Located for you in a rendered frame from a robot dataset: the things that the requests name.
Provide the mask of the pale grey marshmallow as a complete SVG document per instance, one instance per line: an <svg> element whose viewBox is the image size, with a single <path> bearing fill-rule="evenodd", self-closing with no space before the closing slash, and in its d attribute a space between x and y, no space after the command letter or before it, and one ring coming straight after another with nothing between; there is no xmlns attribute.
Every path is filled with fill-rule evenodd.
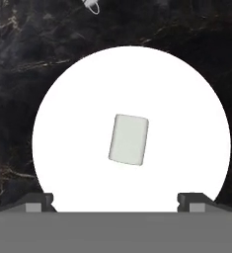
<svg viewBox="0 0 232 253"><path fill-rule="evenodd" d="M146 118L116 115L109 158L114 162L141 166L148 127Z"/></svg>

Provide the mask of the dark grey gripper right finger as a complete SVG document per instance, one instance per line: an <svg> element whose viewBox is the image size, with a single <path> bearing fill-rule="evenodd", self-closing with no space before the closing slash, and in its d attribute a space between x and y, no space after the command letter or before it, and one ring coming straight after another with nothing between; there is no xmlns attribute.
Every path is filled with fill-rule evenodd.
<svg viewBox="0 0 232 253"><path fill-rule="evenodd" d="M203 193L178 193L178 212L232 212L232 208L217 204Z"/></svg>

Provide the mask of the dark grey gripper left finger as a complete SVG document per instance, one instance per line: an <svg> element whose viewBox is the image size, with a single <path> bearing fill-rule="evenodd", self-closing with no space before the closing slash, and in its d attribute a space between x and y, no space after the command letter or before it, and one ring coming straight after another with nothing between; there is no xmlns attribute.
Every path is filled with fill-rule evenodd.
<svg viewBox="0 0 232 253"><path fill-rule="evenodd" d="M0 207L0 211L16 212L56 212L52 206L52 193L29 193L13 204Z"/></svg>

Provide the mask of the white round plate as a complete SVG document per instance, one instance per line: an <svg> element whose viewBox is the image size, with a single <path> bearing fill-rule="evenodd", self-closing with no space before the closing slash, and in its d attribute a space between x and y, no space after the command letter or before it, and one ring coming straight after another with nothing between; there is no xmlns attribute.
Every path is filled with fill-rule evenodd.
<svg viewBox="0 0 232 253"><path fill-rule="evenodd" d="M143 164L109 158L116 115L149 121ZM36 116L39 184L64 211L175 211L178 193L215 199L230 163L224 109L207 81L170 53L100 50L52 84Z"/></svg>

